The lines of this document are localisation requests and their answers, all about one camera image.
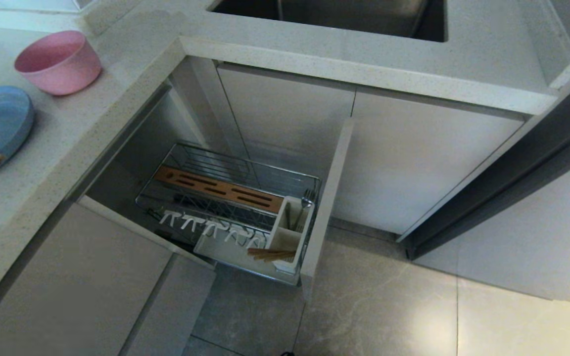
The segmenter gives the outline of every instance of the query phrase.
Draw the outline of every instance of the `dish rack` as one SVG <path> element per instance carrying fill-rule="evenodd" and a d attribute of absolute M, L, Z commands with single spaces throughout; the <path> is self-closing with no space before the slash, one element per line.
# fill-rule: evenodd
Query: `dish rack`
<path fill-rule="evenodd" d="M 227 200 L 165 179 L 172 176 L 167 172 L 181 172 L 204 183 L 211 179 L 229 183 L 237 187 L 237 191 L 254 192 L 252 196 L 264 193 L 280 200 L 286 196 L 301 197 L 310 189 L 314 192 L 314 207 L 320 195 L 319 178 L 177 143 L 136 197 L 138 207 L 170 229 L 176 236 L 174 239 L 192 245 L 195 253 L 248 272 L 282 279 L 279 273 L 283 271 L 273 264 L 252 261 L 245 252 L 249 247 L 269 246 L 280 203 L 274 210 L 242 200 Z M 315 209 L 307 214 L 312 217 L 303 236 L 304 244 L 314 223 Z"/>

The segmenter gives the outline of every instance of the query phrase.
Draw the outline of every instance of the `refrigerator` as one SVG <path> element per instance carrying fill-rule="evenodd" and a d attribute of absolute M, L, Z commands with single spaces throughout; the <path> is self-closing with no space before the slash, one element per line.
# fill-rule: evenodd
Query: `refrigerator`
<path fill-rule="evenodd" d="M 570 95 L 402 244 L 415 264 L 570 300 Z"/>

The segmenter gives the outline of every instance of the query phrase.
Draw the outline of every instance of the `stainless steel rack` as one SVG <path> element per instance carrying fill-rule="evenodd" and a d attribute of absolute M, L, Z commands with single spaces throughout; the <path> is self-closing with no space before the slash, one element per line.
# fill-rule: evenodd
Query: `stainless steel rack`
<path fill-rule="evenodd" d="M 315 192 L 316 205 L 320 195 L 321 180 L 314 176 L 224 155 L 190 144 L 175 144 L 158 169 L 163 165 L 276 196 L 301 197 L 306 189 L 311 189 Z M 153 177 L 154 174 L 138 194 L 136 204 L 158 221 L 165 211 L 170 210 L 205 221 L 233 224 L 248 232 L 250 236 L 267 236 L 276 220 L 276 214 L 272 212 L 200 194 L 198 191 L 164 183 Z M 181 225 L 174 225 L 172 230 L 184 243 L 195 245 L 203 233 L 204 226 L 197 226 L 193 231 L 192 228 L 181 229 Z M 239 244 L 243 245 L 247 241 L 240 241 Z"/>

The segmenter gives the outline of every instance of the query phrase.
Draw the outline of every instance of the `open cabinet door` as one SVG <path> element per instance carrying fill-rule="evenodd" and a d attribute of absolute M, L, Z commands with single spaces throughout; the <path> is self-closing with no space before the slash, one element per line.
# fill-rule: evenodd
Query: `open cabinet door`
<path fill-rule="evenodd" d="M 355 126 L 355 120 L 352 117 L 348 117 L 344 120 L 340 138 L 337 142 L 337 147 L 335 147 L 335 154 L 331 163 L 329 175 L 327 176 L 327 180 L 324 185 L 323 196 L 320 204 L 318 205 L 314 228 L 312 229 L 312 233 L 309 237 L 307 251 L 305 252 L 303 264 L 300 269 L 303 295 L 307 301 L 311 300 L 312 297 L 314 275 L 316 273 L 316 268 L 318 267 L 321 252 L 323 251 L 323 243 L 327 233 L 331 211 L 333 210 L 335 194 L 337 193 L 338 185 L 340 183 L 340 176 L 342 175 L 346 152 L 348 151 L 349 144 L 351 143 L 353 126 Z"/>

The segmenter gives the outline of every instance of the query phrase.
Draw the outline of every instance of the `cutlery organizer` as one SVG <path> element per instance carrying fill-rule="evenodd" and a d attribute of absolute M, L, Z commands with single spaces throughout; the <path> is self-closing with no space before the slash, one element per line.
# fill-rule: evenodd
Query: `cutlery organizer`
<path fill-rule="evenodd" d="M 300 198 L 292 197 L 301 197 L 308 189 L 319 196 L 321 180 L 196 146 L 175 144 L 141 189 L 136 205 L 162 221 L 165 230 L 180 236 L 180 241 L 192 245 L 193 252 L 294 284 L 297 279 L 291 275 L 301 261 L 317 201 L 303 212 L 302 232 L 277 232 L 287 227 L 279 216 L 285 207 L 283 202 L 289 201 L 293 223 L 300 211 Z M 213 224 L 220 228 L 209 227 Z M 265 263 L 247 256 L 247 248 L 269 248 L 272 240 L 276 245 L 296 250 L 292 261 Z"/>

